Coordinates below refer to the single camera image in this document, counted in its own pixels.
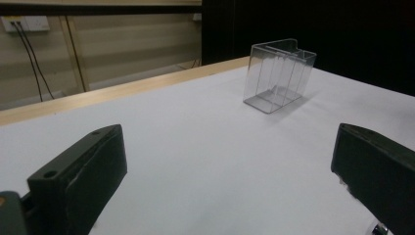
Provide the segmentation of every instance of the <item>wall socket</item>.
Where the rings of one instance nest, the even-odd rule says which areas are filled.
[[[22,26],[24,31],[48,31],[48,30],[50,30],[48,20],[44,16],[1,17],[1,21],[3,22],[3,26],[4,26],[4,28],[7,32],[16,32],[16,28],[12,25],[12,22],[21,23],[21,26]]]

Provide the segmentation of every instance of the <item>dark background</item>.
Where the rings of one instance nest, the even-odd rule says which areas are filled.
[[[295,38],[314,66],[415,96],[413,0],[204,0],[204,65]]]

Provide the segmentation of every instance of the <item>clear plastic box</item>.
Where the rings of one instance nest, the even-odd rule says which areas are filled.
[[[271,114],[302,96],[317,55],[297,45],[295,39],[253,45],[246,104]]]

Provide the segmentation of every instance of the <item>black cable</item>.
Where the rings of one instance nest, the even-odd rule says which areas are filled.
[[[193,65],[192,65],[192,67],[191,67],[191,69],[195,66],[195,64],[196,64],[196,61],[197,61],[198,59],[196,59],[194,62],[193,62]]]
[[[31,59],[31,56],[30,56],[30,52],[28,51],[28,48],[27,48],[27,46],[26,46],[26,44],[24,42],[24,39],[22,37],[21,31],[19,30],[19,28],[16,26],[16,24],[14,22],[11,22],[11,24],[12,24],[12,26],[14,26],[16,28],[16,31],[18,32],[19,37],[22,40],[22,43],[24,45],[24,48],[26,49],[26,52],[28,54],[28,58],[30,59],[31,68],[33,69],[34,76],[36,77],[36,84],[37,84],[37,90],[39,91],[40,101],[43,102],[42,92],[40,91],[39,79],[37,78],[36,69],[34,68],[33,60]]]
[[[31,47],[31,44],[30,44],[30,41],[28,40],[28,38],[27,38],[27,36],[26,36],[26,34],[25,34],[24,30],[23,30],[22,24],[21,24],[20,22],[18,22],[18,26],[21,28],[22,33],[23,33],[23,37],[24,37],[24,38],[25,38],[25,40],[27,41],[28,47],[30,48],[31,53],[33,54],[33,58],[34,58],[34,62],[36,63],[36,66],[37,66],[37,70],[39,71],[40,75],[42,76],[43,82],[45,82],[45,85],[46,85],[46,88],[48,89],[49,95],[50,95],[50,96],[52,97],[52,99],[54,100],[54,99],[55,99],[55,97],[53,97],[52,92],[51,92],[51,90],[49,89],[48,82],[46,81],[45,76],[43,75],[42,70],[40,69],[39,63],[37,63],[36,54],[34,54],[33,48]]]

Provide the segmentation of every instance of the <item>wall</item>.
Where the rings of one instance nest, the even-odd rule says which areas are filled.
[[[54,94],[70,95],[82,90],[76,81],[78,70],[90,84],[200,58],[201,24],[192,18],[185,14],[69,18],[79,68],[70,57],[65,18],[48,17],[50,31],[29,32],[27,37]],[[21,99],[29,100],[25,104],[38,102],[33,71],[19,36],[0,26],[0,109]]]
[[[54,91],[73,88],[76,82],[60,20],[50,17],[48,21],[50,31],[26,35],[50,88]],[[33,70],[19,35],[6,32],[3,25],[0,26],[0,104],[28,97],[37,100],[37,96]]]

